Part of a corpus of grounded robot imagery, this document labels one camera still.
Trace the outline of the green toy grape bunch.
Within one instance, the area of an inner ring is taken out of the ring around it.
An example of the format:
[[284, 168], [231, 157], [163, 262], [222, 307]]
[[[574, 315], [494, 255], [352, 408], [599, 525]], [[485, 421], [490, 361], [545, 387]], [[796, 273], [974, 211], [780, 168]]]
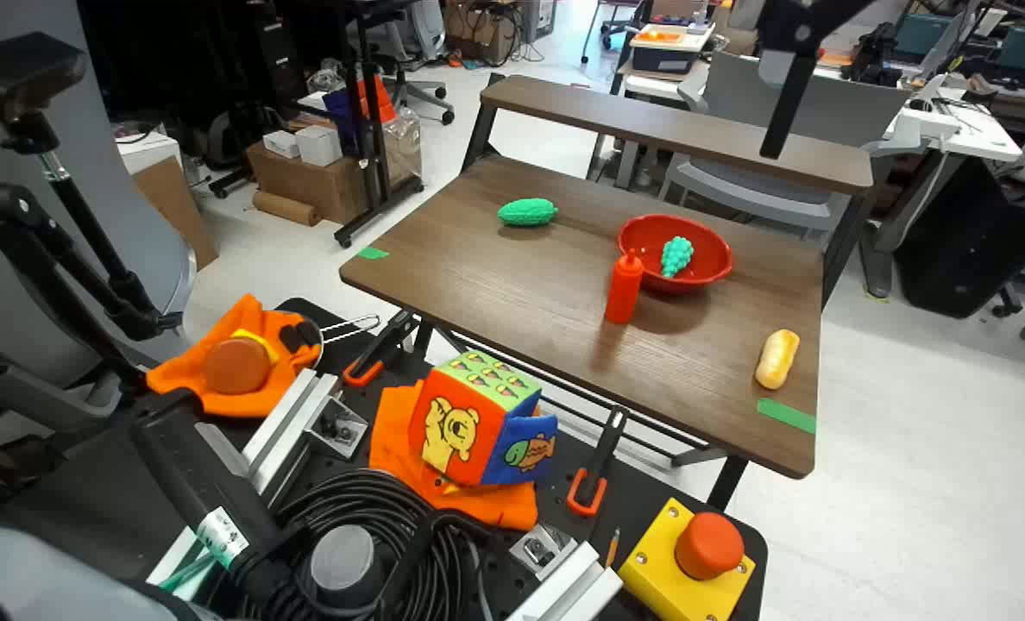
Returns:
[[674, 279], [677, 273], [684, 273], [691, 266], [691, 260], [692, 260], [692, 242], [684, 233], [674, 233], [658, 250], [663, 276]]

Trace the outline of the red plastic bowl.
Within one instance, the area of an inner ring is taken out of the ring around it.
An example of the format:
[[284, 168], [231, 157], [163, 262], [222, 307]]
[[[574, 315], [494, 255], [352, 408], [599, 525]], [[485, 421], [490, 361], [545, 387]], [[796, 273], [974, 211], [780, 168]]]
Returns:
[[[684, 266], [669, 262], [669, 242], [691, 250]], [[731, 246], [692, 216], [637, 214], [619, 226], [619, 247], [643, 260], [643, 283], [663, 296], [697, 292], [731, 273]]]

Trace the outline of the green toy cucumber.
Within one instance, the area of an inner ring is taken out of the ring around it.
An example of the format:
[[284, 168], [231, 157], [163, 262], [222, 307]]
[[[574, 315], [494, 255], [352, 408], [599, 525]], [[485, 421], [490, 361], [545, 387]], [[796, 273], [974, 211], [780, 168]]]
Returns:
[[506, 226], [545, 226], [551, 223], [560, 207], [545, 195], [517, 195], [498, 211], [498, 219]]

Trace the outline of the colourful soft toy cube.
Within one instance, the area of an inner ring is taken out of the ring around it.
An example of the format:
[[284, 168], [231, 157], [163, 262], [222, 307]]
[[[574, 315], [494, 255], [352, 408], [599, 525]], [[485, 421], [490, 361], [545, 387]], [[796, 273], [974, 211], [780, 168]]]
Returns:
[[530, 375], [464, 348], [420, 378], [408, 434], [417, 459], [451, 482], [506, 485], [545, 472], [560, 416]]

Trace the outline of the red ketchup bottle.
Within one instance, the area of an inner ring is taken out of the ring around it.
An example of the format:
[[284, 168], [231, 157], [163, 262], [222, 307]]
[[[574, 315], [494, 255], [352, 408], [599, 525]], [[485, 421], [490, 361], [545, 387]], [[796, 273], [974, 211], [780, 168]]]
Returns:
[[612, 266], [605, 318], [612, 323], [629, 323], [633, 318], [637, 292], [643, 292], [643, 260], [633, 250], [625, 250]]

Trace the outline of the green tape strip left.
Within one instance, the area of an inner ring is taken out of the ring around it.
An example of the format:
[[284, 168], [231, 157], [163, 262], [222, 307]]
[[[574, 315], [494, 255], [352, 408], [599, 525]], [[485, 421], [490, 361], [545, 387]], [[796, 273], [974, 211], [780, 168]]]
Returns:
[[391, 250], [385, 247], [379, 247], [379, 246], [365, 246], [361, 250], [360, 250], [360, 260], [365, 260], [365, 262], [379, 262], [379, 260], [385, 260]]

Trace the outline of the green tape strip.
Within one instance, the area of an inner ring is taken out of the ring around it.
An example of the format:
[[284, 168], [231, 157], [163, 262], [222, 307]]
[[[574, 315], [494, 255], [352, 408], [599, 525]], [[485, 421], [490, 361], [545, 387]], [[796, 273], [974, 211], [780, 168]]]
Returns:
[[803, 434], [814, 434], [818, 431], [818, 416], [814, 415], [796, 410], [796, 408], [790, 408], [783, 401], [773, 401], [773, 395], [758, 395], [755, 401], [755, 415], [763, 415], [768, 421], [780, 421], [780, 423], [786, 423], [795, 431], [803, 431]]
[[379, 246], [365, 246], [361, 250], [360, 250], [360, 260], [365, 260], [365, 262], [379, 262], [379, 260], [385, 260], [391, 250], [385, 247], [379, 247]]

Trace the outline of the orange clamp left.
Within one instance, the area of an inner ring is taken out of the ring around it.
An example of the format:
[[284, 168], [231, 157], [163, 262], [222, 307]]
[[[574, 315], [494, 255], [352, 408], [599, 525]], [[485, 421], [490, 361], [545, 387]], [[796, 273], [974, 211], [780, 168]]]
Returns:
[[370, 387], [415, 323], [417, 318], [411, 310], [397, 310], [385, 326], [340, 369], [340, 384], [352, 390]]

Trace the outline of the orange clamp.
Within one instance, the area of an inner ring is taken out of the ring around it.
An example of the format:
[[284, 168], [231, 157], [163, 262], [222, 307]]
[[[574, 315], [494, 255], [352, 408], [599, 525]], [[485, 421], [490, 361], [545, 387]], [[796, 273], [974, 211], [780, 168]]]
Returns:
[[625, 410], [612, 410], [606, 421], [605, 421], [605, 431], [599, 437], [593, 442], [591, 448], [591, 459], [574, 472], [569, 478], [569, 488], [566, 488], [566, 506], [577, 513], [577, 518], [596, 518], [605, 499], [606, 499], [606, 472], [612, 472], [612, 461], [615, 461], [615, 448], [625, 434], [625, 421], [629, 415]]
[[370, 387], [415, 323], [417, 318], [411, 310], [397, 310], [385, 326], [340, 369], [340, 384], [352, 390]]

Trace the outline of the orange cloth under cube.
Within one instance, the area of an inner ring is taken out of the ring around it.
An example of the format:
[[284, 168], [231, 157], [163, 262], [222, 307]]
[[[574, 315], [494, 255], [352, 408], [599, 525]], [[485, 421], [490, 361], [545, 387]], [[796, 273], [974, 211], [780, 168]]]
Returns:
[[529, 532], [538, 525], [538, 488], [530, 482], [509, 485], [459, 485], [429, 468], [408, 437], [411, 408], [420, 387], [385, 387], [376, 402], [370, 464], [399, 478], [434, 509], [459, 509], [485, 526]]

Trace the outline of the orange clamp right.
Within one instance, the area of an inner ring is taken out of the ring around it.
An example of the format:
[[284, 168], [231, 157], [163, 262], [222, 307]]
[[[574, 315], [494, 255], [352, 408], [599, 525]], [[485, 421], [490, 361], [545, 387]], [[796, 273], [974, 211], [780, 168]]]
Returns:
[[596, 518], [605, 499], [606, 499], [606, 472], [612, 472], [612, 461], [615, 461], [615, 448], [625, 434], [625, 421], [629, 415], [625, 410], [612, 410], [606, 421], [605, 421], [605, 431], [599, 437], [593, 442], [591, 448], [591, 459], [574, 472], [569, 478], [569, 488], [566, 488], [566, 506], [577, 513], [577, 518]]

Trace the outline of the wooden raised shelf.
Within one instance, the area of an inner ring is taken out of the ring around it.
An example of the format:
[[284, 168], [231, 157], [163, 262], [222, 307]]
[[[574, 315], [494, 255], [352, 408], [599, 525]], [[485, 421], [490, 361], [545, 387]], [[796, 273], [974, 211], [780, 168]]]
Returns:
[[763, 157], [763, 131], [755, 124], [625, 100], [593, 92], [587, 87], [561, 87], [530, 77], [490, 77], [490, 87], [479, 92], [479, 115], [474, 122], [463, 166], [474, 166], [490, 153], [490, 128], [499, 109], [615, 134], [621, 141], [717, 157], [742, 168], [768, 168], [841, 194], [867, 194], [872, 186], [872, 166], [864, 147], [818, 139], [790, 139], [776, 157]]

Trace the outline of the cardboard box on floor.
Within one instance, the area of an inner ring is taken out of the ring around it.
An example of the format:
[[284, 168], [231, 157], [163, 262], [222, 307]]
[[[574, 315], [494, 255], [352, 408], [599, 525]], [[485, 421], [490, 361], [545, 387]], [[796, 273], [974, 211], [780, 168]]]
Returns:
[[293, 223], [345, 223], [365, 211], [365, 180], [340, 153], [339, 124], [317, 115], [298, 115], [279, 131], [264, 131], [245, 147], [261, 214]]

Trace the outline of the black tripod stand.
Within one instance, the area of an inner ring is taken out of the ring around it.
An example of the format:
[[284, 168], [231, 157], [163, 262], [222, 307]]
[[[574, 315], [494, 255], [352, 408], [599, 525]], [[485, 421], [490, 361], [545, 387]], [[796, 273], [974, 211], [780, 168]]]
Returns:
[[391, 180], [383, 115], [376, 92], [376, 63], [365, 31], [391, 15], [399, 15], [408, 0], [340, 0], [345, 22], [356, 27], [356, 40], [345, 47], [345, 89], [356, 117], [356, 154], [361, 173], [365, 207], [334, 231], [334, 242], [347, 247], [376, 216], [391, 214], [399, 199], [420, 188], [417, 177]]

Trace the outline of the yellow toy corn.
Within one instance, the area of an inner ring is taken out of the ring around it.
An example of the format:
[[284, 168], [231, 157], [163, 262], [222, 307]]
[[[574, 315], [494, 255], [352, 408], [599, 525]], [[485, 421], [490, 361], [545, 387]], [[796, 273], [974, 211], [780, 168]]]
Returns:
[[790, 326], [773, 331], [763, 342], [758, 361], [755, 361], [755, 384], [763, 390], [780, 390], [790, 378], [795, 358], [799, 348], [799, 334]]

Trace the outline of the grey round knob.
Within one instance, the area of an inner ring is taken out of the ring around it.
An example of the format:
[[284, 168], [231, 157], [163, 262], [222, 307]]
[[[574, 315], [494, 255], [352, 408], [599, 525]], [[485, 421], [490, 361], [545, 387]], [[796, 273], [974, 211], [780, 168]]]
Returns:
[[376, 542], [361, 525], [324, 532], [307, 557], [310, 583], [331, 605], [370, 605], [376, 587]]

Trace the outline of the yellow box red button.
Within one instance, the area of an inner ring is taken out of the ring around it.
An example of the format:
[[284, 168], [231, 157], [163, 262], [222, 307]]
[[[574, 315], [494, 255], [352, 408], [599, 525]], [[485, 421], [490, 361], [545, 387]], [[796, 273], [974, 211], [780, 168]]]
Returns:
[[742, 532], [669, 496], [619, 568], [658, 621], [729, 621], [755, 576]]

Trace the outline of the green tape strip right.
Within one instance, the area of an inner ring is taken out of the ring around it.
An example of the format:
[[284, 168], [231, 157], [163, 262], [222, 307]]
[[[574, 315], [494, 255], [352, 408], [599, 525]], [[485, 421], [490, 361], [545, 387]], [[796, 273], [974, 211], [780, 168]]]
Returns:
[[818, 416], [814, 415], [796, 410], [796, 408], [790, 408], [783, 401], [773, 401], [773, 395], [758, 395], [755, 401], [755, 415], [763, 415], [768, 421], [780, 421], [780, 423], [786, 423], [795, 431], [803, 431], [803, 434], [814, 434], [818, 431]]

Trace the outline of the orange cloth left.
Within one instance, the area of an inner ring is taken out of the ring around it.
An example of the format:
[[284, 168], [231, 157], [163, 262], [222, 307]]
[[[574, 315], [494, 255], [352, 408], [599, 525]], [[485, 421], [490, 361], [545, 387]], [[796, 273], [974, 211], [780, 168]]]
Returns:
[[[229, 338], [250, 338], [269, 350], [272, 369], [256, 394], [215, 394], [204, 384], [204, 356]], [[143, 387], [150, 394], [191, 390], [215, 416], [264, 416], [319, 350], [317, 331], [298, 310], [269, 310], [245, 292], [197, 344], [148, 369]]]

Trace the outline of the grey chair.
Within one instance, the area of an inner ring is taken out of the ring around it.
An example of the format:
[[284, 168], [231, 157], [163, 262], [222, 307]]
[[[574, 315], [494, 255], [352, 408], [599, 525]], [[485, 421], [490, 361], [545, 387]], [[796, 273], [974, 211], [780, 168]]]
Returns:
[[[776, 105], [776, 89], [758, 78], [751, 59], [713, 50], [707, 59], [697, 105], [711, 117], [767, 124]], [[904, 92], [892, 87], [809, 77], [786, 141], [796, 145], [799, 139], [818, 139], [877, 153], [900, 105]], [[692, 154], [677, 154], [669, 162], [663, 195], [700, 195], [729, 214], [795, 226], [809, 237], [829, 233], [847, 207], [846, 194], [773, 173], [729, 168], [724, 162]]]

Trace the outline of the black bag under desk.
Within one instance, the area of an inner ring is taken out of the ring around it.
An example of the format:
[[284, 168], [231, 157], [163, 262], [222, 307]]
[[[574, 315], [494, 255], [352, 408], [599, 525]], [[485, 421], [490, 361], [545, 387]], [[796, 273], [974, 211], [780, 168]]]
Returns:
[[977, 315], [1025, 268], [1025, 186], [966, 157], [892, 250], [912, 307]]

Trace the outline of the aluminium extrusion rail bottom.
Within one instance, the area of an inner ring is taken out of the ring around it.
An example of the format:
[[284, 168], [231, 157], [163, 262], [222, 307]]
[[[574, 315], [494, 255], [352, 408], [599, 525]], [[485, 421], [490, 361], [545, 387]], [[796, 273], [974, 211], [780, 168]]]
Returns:
[[579, 542], [506, 621], [593, 621], [621, 591], [621, 576]]

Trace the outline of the aluminium extrusion rail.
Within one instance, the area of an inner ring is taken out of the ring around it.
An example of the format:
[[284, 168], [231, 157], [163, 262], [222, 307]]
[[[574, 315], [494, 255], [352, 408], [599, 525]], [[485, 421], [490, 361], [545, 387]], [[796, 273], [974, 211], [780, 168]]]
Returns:
[[[284, 401], [261, 416], [250, 437], [239, 448], [239, 464], [261, 496], [284, 485], [284, 461], [298, 450], [303, 431], [326, 408], [334, 375], [303, 369]], [[191, 526], [181, 526], [163, 557], [148, 568], [150, 587], [168, 587], [191, 600], [208, 574], [208, 551]]]
[[579, 542], [506, 621], [593, 621], [621, 591], [621, 576]]

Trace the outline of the aluminium extrusion rail left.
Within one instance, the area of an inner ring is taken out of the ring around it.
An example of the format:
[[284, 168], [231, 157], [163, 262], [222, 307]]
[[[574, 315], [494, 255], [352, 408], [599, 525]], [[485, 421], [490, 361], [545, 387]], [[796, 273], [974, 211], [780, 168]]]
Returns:
[[[239, 464], [261, 496], [284, 485], [284, 461], [298, 450], [303, 431], [326, 408], [334, 375], [303, 369], [284, 401], [261, 416], [250, 437], [239, 448]], [[208, 551], [191, 526], [181, 526], [163, 557], [148, 568], [150, 587], [168, 587], [191, 600], [208, 574]]]

